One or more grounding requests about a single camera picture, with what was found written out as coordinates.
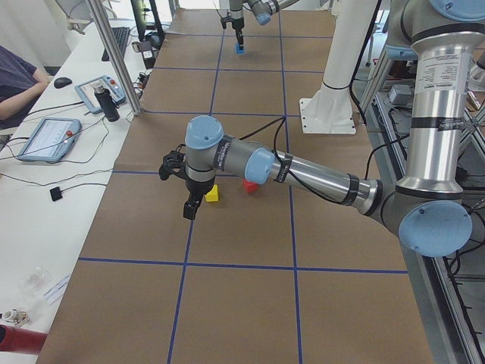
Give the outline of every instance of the blue joint cap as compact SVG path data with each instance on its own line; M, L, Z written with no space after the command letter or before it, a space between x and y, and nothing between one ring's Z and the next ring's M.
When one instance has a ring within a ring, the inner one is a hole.
M257 148L249 157L244 178L255 184L265 184L274 162L274 154L265 148Z
M453 201L432 201L402 219L399 239L423 256L447 256L467 243L471 230L471 217L463 206Z
M444 17L457 21L485 19L483 2L477 0L430 0L433 8Z
M271 15L268 13L263 13L256 16L256 21L259 23L259 25L266 25L270 22L270 20Z
M209 149L218 144L223 136L224 130L218 119L201 115L187 125L185 144L191 149Z
M409 47L386 44L386 53L389 59L397 61L414 61L418 59L418 55Z
M239 47L239 43L236 43L236 54L243 55L244 54L244 45L242 48Z

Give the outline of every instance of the black cylinder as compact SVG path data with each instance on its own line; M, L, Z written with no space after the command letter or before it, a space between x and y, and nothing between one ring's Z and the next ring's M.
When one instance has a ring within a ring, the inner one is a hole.
M101 109L109 121L116 121L120 118L120 114L118 114L116 104L111 97L109 89L104 88L102 85L98 85L94 88L94 96L98 100Z

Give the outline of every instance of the table surface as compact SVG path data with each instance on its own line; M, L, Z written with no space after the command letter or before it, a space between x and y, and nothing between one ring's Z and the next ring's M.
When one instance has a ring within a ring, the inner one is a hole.
M286 116L280 150L363 175L369 130L308 135L299 118L333 18L246 19L239 56L215 11L177 12L38 364L433 362L399 243L377 222L282 184L248 195L227 172L190 222L184 183L160 181L200 114L237 137ZM274 129L252 140L270 146Z
M134 23L116 20L111 25L131 28ZM90 24L80 44L55 76L69 77L73 83L62 89L54 88L51 83L32 111L79 102L80 98L74 86L92 78L106 74L117 79L111 62L101 61L103 50L104 46L95 24ZM145 70L140 54L136 54L130 46L127 47L124 60L132 80L138 77L140 71ZM30 330L47 332L60 300L49 305L40 299L39 295L26 297L20 292L21 281L35 274L38 268L43 268L48 272L48 279L39 292L44 293L72 272L105 187L79 186L66 191L64 198L57 202L52 202L49 190L57 186L64 190L77 184L106 184L111 176L110 170L114 160L130 128L129 120L132 113L127 103L120 106L121 118L114 123L102 121L102 113L86 115L87 112L84 104L37 112L28 116L14 135L28 137L42 117L47 115L77 118L85 131L79 135L72 150L63 158L63 161L72 162L51 165L43 162L21 162L11 158L12 152L19 153L24 140L9 143L11 150L4 148L0 153L0 173L38 184L49 184L40 187L6 176L0 177L0 241L3 251L0 255L3 273L0 275L0 291L3 293L0 312L9 309L28 311L31 321L24 325L24 328ZM106 172L90 174L94 171ZM77 174L89 175L53 183ZM0 363L27 364L35 361L35 356L0 353Z

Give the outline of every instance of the dark shirt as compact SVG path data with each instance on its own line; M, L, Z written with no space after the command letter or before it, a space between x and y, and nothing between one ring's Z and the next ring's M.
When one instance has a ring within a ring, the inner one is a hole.
M0 45L0 102L22 93L37 83L33 74L37 67L24 61ZM16 127L36 103L35 98L17 114L0 120L0 127Z

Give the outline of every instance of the red object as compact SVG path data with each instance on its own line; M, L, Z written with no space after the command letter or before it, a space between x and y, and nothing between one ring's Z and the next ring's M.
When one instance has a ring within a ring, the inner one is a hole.
M0 351L38 355L47 334L0 325Z
M248 194L256 192L259 188L258 184L255 184L254 182L249 182L248 180L242 180L242 186Z

